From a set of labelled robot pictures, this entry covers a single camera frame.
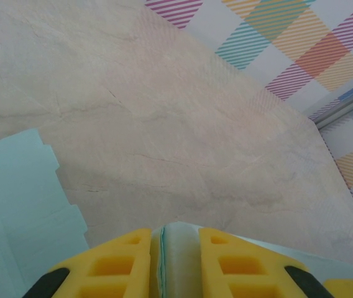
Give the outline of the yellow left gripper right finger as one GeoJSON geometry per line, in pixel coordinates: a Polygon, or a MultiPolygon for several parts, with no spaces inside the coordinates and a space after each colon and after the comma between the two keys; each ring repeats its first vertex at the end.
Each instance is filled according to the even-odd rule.
{"type": "Polygon", "coordinates": [[[300,261],[200,228],[204,297],[353,297],[353,279],[318,281],[300,261]]]}

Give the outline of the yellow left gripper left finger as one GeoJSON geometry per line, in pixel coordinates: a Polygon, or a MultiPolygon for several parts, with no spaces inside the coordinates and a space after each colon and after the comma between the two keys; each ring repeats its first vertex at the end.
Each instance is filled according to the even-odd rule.
{"type": "Polygon", "coordinates": [[[148,297],[151,230],[142,228],[68,258],[24,297],[148,297]]]}

